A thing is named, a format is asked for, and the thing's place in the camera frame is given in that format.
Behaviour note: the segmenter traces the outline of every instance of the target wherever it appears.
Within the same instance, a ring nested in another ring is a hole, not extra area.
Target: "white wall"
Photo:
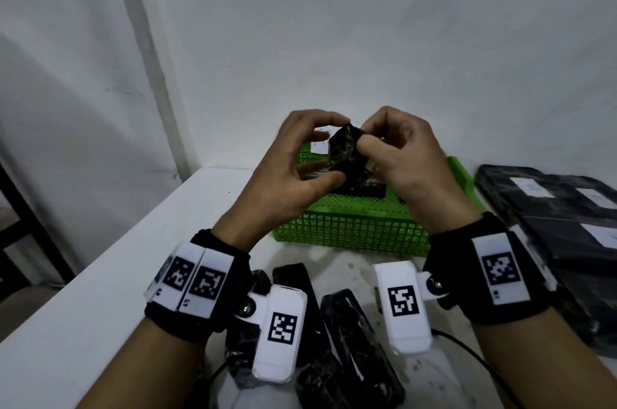
[[[0,0],[0,109],[2,161],[77,271],[180,184],[122,0]]]
[[[360,124],[390,104],[428,119],[472,169],[528,164],[617,185],[615,0],[146,6],[202,164],[255,166],[292,109]]]

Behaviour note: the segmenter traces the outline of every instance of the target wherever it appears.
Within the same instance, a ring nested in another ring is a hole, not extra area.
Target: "hand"
[[[375,175],[405,200],[412,217],[430,234],[481,218],[452,176],[427,121],[382,107],[362,129],[367,134],[358,140],[358,151],[378,164]]]
[[[345,175],[339,171],[302,180],[305,174],[328,163],[298,165],[296,157],[303,143],[328,139],[327,131],[315,128],[348,123],[348,117],[334,111],[291,112],[235,204],[212,228],[212,234],[248,252],[272,229],[297,218],[323,195],[340,187]]]

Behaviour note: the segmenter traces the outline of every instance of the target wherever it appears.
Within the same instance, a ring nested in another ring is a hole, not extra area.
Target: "green plastic basket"
[[[313,154],[305,144],[299,162],[327,158]],[[456,157],[448,165],[459,186],[480,209],[482,203],[474,192],[473,178]],[[300,242],[351,250],[372,250],[400,255],[426,256],[427,232],[409,215],[404,203],[390,187],[383,199],[325,195],[304,214],[273,231],[278,242]]]

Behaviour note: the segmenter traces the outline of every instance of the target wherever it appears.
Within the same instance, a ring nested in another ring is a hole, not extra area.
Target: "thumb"
[[[371,134],[363,134],[360,136],[358,143],[356,143],[356,147],[361,155],[367,156],[384,168],[392,166],[400,150],[375,138]]]
[[[345,180],[345,174],[343,172],[335,170],[327,172],[318,178],[306,180],[305,183],[311,184],[311,186],[315,190],[315,200],[313,201],[315,202],[323,195],[327,195],[335,188],[340,187],[342,184],[344,184]]]

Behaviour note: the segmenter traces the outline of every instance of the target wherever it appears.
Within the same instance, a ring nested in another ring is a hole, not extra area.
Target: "table surface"
[[[0,407],[75,407],[143,317],[143,291],[174,246],[210,227],[239,195],[247,170],[202,168],[0,343]],[[395,356],[374,301],[374,263],[400,258],[315,245],[282,244],[267,236],[251,252],[251,268],[268,274],[302,262],[318,300],[350,288],[366,312],[407,393],[404,407],[498,408],[490,377],[455,344],[437,338],[428,353]],[[420,266],[421,258],[414,261]],[[458,309],[427,302],[431,326],[479,351]],[[206,349],[213,368],[223,362],[225,335]],[[216,384],[221,409],[300,407],[292,384],[238,391],[229,377]]]

